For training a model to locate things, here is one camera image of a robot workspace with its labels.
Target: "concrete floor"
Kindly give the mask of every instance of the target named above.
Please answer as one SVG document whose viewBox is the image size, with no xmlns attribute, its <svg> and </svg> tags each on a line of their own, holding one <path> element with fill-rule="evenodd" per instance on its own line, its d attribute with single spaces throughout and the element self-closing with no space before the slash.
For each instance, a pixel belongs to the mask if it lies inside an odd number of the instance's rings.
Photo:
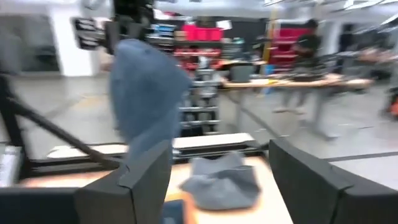
<svg viewBox="0 0 398 224">
<path fill-rule="evenodd" d="M 114 131 L 108 106 L 106 74 L 94 78 L 20 78 L 13 82 L 18 95 L 28 105 L 84 142 L 122 141 Z M 286 135 L 299 149 L 398 190 L 398 180 L 388 175 L 397 170 L 398 123 L 379 114 L 385 100 L 384 92 L 384 86 L 374 86 L 363 95 L 345 93 L 332 98 L 327 105 L 325 125 L 340 134 L 334 141 L 319 139 L 300 127 L 297 115 L 272 113 L 280 103 L 278 92 L 261 97 L 249 94 L 246 107 L 275 131 Z M 225 94 L 220 96 L 223 121 L 220 131 L 233 133 L 228 124 L 234 123 L 234 104 Z M 312 106 L 313 99 L 310 99 L 307 109 L 310 111 Z M 259 142 L 272 138 L 248 116 L 244 116 L 243 121 L 243 131 L 252 134 Z M 53 147 L 65 145 L 29 121 L 23 120 L 22 125 L 34 158 L 45 158 Z M 3 129 L 0 129 L 0 138 L 0 141 L 6 140 Z"/>
</svg>

